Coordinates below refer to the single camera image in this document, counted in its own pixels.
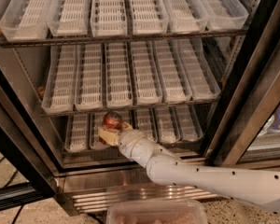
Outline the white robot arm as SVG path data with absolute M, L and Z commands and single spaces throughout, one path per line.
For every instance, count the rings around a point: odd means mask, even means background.
M 158 185 L 195 187 L 280 215 L 280 172 L 186 163 L 127 123 L 115 129 L 103 125 L 98 134 L 145 168 L 148 178 Z

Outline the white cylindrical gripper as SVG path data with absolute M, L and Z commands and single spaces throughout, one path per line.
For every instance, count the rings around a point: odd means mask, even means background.
M 118 130 L 98 128 L 100 142 L 112 147 L 119 146 L 119 152 L 129 160 L 136 161 L 140 166 L 146 167 L 148 161 L 155 155 L 160 147 L 157 143 L 147 139 L 146 135 L 138 130 L 132 130 L 133 126 L 123 122 L 119 135 Z

